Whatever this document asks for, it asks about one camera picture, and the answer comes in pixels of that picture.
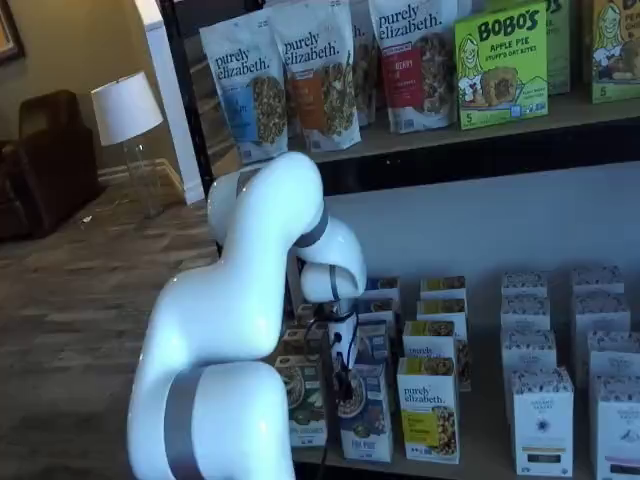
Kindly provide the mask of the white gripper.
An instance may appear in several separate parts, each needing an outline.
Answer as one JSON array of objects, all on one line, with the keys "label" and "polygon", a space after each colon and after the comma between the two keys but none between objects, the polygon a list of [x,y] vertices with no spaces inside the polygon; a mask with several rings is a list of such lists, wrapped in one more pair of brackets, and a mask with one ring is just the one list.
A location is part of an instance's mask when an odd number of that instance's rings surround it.
[{"label": "white gripper", "polygon": [[328,337],[333,370],[333,391],[337,404],[354,395],[353,368],[357,355],[358,322],[356,312],[328,313]]}]

